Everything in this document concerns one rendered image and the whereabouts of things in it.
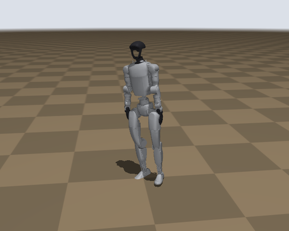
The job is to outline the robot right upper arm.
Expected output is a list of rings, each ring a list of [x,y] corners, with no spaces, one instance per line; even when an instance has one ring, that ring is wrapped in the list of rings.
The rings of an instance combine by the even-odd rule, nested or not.
[[[130,93],[132,91],[132,88],[131,88],[131,81],[130,81],[128,67],[129,65],[126,65],[123,67],[124,79],[126,83],[126,85],[123,87],[123,91]]]

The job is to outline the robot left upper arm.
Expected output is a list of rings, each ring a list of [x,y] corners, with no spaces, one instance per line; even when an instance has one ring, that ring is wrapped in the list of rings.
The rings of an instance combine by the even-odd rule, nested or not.
[[[157,94],[156,88],[159,87],[159,66],[157,64],[147,64],[148,71],[151,73],[151,80],[153,86],[150,87],[152,94]]]

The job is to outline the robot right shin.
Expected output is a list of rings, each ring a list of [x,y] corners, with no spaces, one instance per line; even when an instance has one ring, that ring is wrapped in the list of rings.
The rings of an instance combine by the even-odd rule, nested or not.
[[[137,158],[139,160],[141,171],[146,172],[147,148],[146,147],[145,148],[140,148],[135,143],[135,150],[136,150]]]

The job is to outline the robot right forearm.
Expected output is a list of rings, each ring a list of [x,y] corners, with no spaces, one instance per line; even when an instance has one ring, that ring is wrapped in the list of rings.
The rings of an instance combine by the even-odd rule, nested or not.
[[[125,96],[125,100],[124,100],[124,104],[125,104],[124,108],[125,108],[125,110],[126,110],[126,107],[129,107],[131,109],[131,107],[130,107],[130,104],[131,104],[131,93],[124,92],[124,96]]]

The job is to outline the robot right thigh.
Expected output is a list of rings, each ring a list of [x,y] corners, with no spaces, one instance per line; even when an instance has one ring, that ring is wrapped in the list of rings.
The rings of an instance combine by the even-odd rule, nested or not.
[[[137,107],[129,111],[129,129],[131,137],[140,148],[144,148],[147,144],[147,141],[144,138],[141,138],[141,124],[138,118],[141,115],[138,114]]]

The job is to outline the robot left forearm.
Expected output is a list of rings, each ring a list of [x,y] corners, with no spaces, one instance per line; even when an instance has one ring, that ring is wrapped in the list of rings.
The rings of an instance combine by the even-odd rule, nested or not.
[[[160,109],[160,112],[161,112],[163,110],[163,108],[161,106],[161,99],[160,99],[161,94],[160,94],[160,89],[158,86],[156,88],[156,92],[157,92],[157,94],[153,95],[154,104],[155,104],[156,111],[157,111],[157,109]]]

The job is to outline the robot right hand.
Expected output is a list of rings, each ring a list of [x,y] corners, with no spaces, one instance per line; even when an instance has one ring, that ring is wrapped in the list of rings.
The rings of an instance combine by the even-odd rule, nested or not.
[[[129,119],[129,111],[130,111],[130,108],[129,108],[129,107],[126,107],[125,112],[126,112],[127,119]]]

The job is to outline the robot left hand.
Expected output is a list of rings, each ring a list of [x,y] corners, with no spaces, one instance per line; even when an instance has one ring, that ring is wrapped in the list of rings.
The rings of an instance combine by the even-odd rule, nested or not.
[[[162,123],[162,120],[163,120],[163,114],[162,114],[162,113],[163,113],[163,111],[161,111],[161,112],[160,112],[160,109],[157,109],[157,113],[160,115],[160,117],[159,117],[159,120],[158,120],[158,121],[159,121],[159,123],[160,123],[160,125],[161,125],[161,123]]]

